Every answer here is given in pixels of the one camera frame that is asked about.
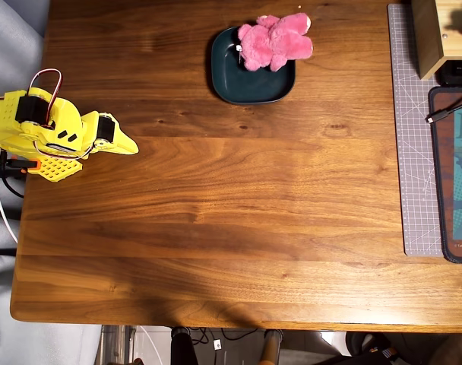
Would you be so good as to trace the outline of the yellow gripper with servo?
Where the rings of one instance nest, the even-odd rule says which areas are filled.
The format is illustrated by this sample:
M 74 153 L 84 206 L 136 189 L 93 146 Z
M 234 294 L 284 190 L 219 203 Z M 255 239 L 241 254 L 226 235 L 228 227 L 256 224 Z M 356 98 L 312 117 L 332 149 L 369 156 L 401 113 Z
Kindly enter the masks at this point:
M 90 112 L 82 116 L 84 136 L 83 149 L 95 147 L 97 152 L 134 155 L 139 152 L 135 141 L 120 128 L 110 113 Z

